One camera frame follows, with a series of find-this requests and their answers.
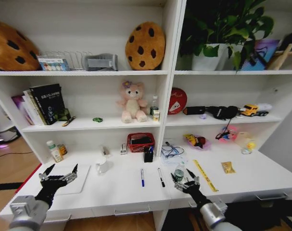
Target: white cup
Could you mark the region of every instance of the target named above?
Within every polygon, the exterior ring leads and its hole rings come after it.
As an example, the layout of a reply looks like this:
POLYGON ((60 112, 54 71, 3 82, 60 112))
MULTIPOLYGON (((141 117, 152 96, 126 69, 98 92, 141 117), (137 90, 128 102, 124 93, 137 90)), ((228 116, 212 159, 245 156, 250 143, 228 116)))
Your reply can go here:
POLYGON ((101 156, 96 161, 97 172, 102 174, 108 170, 108 162, 105 156, 101 156))

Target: red edge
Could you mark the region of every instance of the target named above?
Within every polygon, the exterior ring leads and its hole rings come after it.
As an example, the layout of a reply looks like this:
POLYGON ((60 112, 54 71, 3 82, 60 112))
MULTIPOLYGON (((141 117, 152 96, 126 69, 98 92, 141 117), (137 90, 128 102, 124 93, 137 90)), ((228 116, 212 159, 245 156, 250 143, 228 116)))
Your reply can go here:
POLYGON ((27 181, 35 174, 35 172, 41 167, 42 164, 39 164, 35 170, 33 170, 33 172, 29 175, 29 177, 27 177, 27 179, 23 182, 23 184, 15 191, 15 193, 18 193, 20 191, 20 189, 27 183, 27 181))

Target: red fan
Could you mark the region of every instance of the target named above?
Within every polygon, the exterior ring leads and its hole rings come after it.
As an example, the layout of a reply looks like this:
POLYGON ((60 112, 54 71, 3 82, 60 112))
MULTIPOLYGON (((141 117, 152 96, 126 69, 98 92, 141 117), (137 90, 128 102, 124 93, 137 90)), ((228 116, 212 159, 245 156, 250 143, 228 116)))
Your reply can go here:
POLYGON ((168 107, 168 114, 174 115, 183 110, 188 101, 188 97, 184 90, 180 88, 172 88, 169 107, 168 107))

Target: toy truck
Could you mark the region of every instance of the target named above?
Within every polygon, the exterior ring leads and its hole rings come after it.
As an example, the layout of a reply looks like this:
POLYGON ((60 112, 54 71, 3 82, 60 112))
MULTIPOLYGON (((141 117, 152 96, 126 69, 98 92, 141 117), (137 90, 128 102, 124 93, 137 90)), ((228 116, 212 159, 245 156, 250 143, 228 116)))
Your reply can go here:
POLYGON ((241 114, 245 116, 266 116, 272 109, 272 105, 268 103, 247 104, 244 106, 245 111, 241 114))

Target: drawer handle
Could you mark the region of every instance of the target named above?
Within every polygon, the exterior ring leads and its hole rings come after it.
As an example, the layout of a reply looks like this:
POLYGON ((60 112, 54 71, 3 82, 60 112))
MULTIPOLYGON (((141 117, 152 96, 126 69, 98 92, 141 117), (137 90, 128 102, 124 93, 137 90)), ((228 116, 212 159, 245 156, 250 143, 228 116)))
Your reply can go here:
POLYGON ((189 201, 189 205, 190 205, 191 208, 197 208, 197 204, 196 204, 196 205, 192 205, 192 204, 190 203, 190 201, 189 201))
POLYGON ((283 195, 281 196, 273 196, 273 197, 264 197, 264 198, 261 198, 259 196, 256 196, 258 198, 258 200, 260 201, 267 201, 267 200, 277 200, 277 199, 287 199, 289 196, 284 193, 283 195))
POLYGON ((137 211, 137 212, 128 212, 128 213, 122 213, 115 209, 115 216, 124 216, 124 215, 134 215, 134 214, 142 214, 142 213, 149 213, 150 212, 150 206, 148 205, 147 210, 137 211))
POLYGON ((67 218, 64 219, 58 219, 58 220, 45 220, 44 224, 53 224, 53 223, 60 223, 60 222, 67 222, 71 219, 71 215, 69 215, 67 218))

